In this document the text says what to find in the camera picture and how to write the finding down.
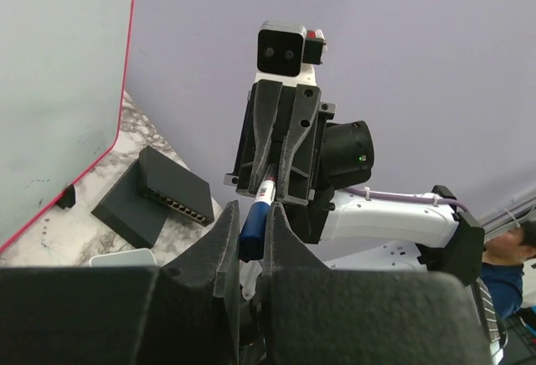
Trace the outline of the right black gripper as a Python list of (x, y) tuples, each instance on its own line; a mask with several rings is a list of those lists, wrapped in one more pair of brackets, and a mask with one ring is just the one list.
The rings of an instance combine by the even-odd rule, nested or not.
[(314, 196), (322, 134), (335, 105), (321, 102), (315, 85), (259, 80), (249, 93), (234, 169), (224, 183), (255, 196), (271, 167), (276, 201), (307, 205)]

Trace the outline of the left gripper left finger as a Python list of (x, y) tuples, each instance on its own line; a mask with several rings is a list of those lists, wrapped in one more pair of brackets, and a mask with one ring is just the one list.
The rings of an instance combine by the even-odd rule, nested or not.
[(239, 204), (232, 201), (205, 236), (164, 267), (161, 341), (194, 364), (238, 362), (239, 231)]

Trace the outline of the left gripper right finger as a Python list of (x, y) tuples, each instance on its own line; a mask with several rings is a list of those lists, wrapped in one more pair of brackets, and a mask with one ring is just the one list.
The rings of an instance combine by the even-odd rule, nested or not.
[(260, 324), (270, 364), (328, 364), (332, 272), (293, 233), (280, 203), (265, 228)]

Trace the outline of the blue marker cap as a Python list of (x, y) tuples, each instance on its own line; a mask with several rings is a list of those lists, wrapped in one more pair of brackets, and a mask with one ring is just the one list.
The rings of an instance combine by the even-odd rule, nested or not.
[(250, 207), (239, 236), (239, 259), (261, 260), (264, 254), (265, 227), (271, 206), (257, 202)]

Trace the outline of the red-framed whiteboard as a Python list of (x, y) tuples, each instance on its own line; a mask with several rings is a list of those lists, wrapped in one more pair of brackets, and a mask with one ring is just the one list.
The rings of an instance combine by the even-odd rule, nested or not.
[(115, 145), (134, 0), (1, 0), (1, 245)]

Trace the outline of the blue whiteboard marker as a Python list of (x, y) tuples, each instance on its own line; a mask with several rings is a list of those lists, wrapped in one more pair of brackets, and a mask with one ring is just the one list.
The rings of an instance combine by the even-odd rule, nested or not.
[(263, 203), (271, 206), (276, 195), (276, 165), (270, 164), (266, 169), (265, 176), (260, 183), (255, 195), (255, 204)]

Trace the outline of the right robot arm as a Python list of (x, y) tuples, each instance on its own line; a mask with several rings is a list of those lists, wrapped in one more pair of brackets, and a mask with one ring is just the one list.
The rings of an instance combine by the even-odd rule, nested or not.
[(254, 203), (240, 232), (239, 257), (265, 252), (269, 208), (280, 204), (303, 243), (381, 239), (383, 246), (333, 260), (339, 269), (428, 270), (470, 285), (481, 272), (484, 232), (448, 188), (408, 195), (364, 183), (374, 147), (367, 124), (333, 122), (314, 85), (257, 80), (250, 91), (228, 183)]

